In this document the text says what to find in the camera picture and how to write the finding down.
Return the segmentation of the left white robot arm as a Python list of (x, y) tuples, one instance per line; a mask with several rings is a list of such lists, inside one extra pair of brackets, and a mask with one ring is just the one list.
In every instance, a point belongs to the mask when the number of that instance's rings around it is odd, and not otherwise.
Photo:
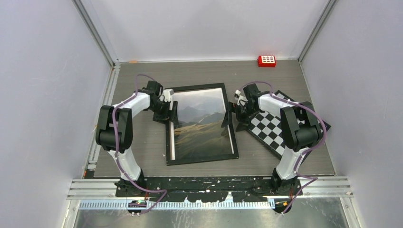
[(136, 89), (127, 99), (100, 108), (95, 141), (117, 165), (120, 172), (118, 187), (127, 189), (135, 197), (151, 190), (146, 188), (144, 172), (132, 151), (133, 118), (150, 110), (155, 122), (178, 124), (178, 103), (173, 95), (173, 89), (163, 88), (160, 83), (150, 80), (146, 87)]

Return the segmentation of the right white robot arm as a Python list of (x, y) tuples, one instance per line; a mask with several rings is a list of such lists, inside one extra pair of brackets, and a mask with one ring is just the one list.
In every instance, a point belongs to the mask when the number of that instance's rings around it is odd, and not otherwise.
[(271, 91), (260, 91), (256, 82), (250, 82), (235, 92), (236, 103), (228, 103), (222, 127), (231, 123), (236, 115), (236, 131), (248, 129), (259, 113), (268, 112), (280, 118), (280, 128), (285, 150), (273, 170), (271, 188), (278, 195), (285, 194), (295, 185), (298, 169), (313, 149), (324, 143), (327, 136), (323, 120), (316, 114), (310, 102), (297, 103), (281, 98)]

